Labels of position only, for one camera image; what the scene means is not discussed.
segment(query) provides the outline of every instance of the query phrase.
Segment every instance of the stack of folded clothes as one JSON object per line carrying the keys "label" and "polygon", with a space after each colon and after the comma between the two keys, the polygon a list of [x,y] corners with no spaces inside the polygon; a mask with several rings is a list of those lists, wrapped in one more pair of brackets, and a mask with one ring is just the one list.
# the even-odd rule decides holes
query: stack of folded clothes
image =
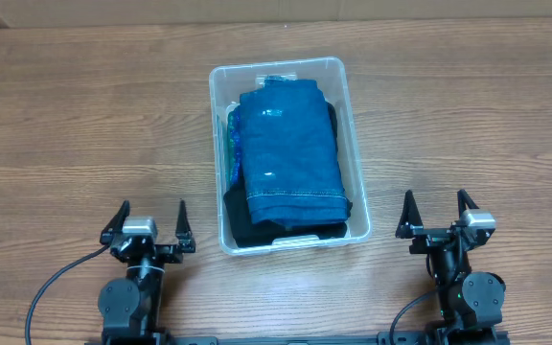
{"label": "stack of folded clothes", "polygon": [[315,80],[267,78],[240,95],[228,135],[224,202],[239,247],[345,236],[352,204],[337,163],[337,119]]}

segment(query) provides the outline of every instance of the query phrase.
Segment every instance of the black fabric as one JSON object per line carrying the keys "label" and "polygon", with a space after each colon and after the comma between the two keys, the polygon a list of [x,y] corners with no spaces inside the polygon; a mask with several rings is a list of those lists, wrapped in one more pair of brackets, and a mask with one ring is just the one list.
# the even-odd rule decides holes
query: black fabric
{"label": "black fabric", "polygon": [[[330,103],[327,103],[327,108],[332,123],[333,137],[337,138],[337,117],[335,115],[335,109]],[[246,202],[246,189],[244,188],[244,177],[242,172],[238,183],[231,186],[229,191],[223,196],[223,201],[227,208],[227,216],[229,217],[229,226],[232,236],[240,248],[269,245],[276,239],[293,236],[316,235],[320,240],[326,240],[343,238],[346,235],[347,226],[344,222],[292,228],[286,228],[271,220],[253,224],[250,218],[248,203]],[[353,203],[349,201],[349,216],[352,207]]]}

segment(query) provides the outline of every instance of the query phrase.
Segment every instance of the wooden table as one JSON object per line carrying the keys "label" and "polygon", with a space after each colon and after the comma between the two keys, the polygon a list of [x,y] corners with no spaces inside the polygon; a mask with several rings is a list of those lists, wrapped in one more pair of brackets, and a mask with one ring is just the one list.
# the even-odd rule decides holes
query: wooden table
{"label": "wooden table", "polygon": [[[218,245],[208,74],[323,56],[347,69],[374,235],[364,244],[236,258]],[[188,203],[197,253],[168,267],[161,323],[222,338],[375,334],[431,288],[394,238],[403,193],[424,222],[457,218],[466,188],[498,229],[471,253],[508,285],[516,344],[552,344],[552,18],[139,26],[0,31],[0,344],[55,271],[98,248],[128,198],[173,240]],[[100,335],[108,255],[40,301],[34,344]],[[401,321],[438,318],[426,303]]]}

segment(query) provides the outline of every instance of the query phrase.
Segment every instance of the plastic container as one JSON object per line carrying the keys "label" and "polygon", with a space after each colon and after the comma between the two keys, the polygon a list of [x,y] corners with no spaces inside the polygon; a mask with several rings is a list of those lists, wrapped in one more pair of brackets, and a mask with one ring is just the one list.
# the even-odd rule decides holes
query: plastic container
{"label": "plastic container", "polygon": [[[240,94],[263,87],[265,77],[281,76],[291,80],[311,79],[318,82],[326,100],[337,113],[337,160],[342,174],[346,197],[353,202],[348,231],[341,239],[319,240],[315,235],[287,237],[275,240],[272,245],[238,248],[229,228],[223,195],[229,190],[227,172],[227,114],[239,105]],[[254,63],[248,65],[221,66],[210,73],[210,98],[215,142],[215,167],[217,171],[218,238],[222,250],[230,255],[265,254],[277,250],[315,246],[339,246],[365,242],[372,234],[367,198],[363,186],[361,161],[353,110],[349,98],[344,64],[337,57],[320,57],[295,61]]]}

